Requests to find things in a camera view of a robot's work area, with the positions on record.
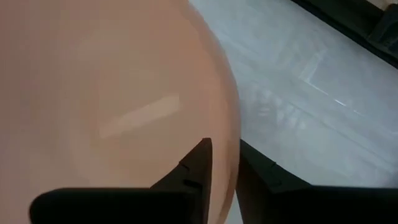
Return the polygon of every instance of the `tiled floor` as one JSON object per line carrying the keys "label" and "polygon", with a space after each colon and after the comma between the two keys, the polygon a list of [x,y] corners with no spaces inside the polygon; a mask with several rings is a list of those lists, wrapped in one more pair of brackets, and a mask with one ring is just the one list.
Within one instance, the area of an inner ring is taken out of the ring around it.
{"label": "tiled floor", "polygon": [[398,186],[397,69],[289,0],[191,2],[229,58],[245,141],[313,184]]}

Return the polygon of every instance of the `white floor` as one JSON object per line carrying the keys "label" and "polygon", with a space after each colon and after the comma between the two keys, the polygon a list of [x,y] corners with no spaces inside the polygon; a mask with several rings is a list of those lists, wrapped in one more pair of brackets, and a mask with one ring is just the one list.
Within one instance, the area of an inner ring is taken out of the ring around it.
{"label": "white floor", "polygon": [[397,69],[289,0],[191,2],[229,58],[245,141],[312,184],[398,186]]}

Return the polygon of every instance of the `peach balloon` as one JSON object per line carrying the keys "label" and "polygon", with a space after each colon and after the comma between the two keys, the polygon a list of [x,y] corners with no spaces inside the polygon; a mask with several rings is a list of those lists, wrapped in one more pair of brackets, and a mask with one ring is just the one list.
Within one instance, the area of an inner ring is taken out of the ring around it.
{"label": "peach balloon", "polygon": [[238,94],[188,2],[5,0],[0,29],[0,223],[60,187],[150,187],[207,137],[209,223],[225,221]]}

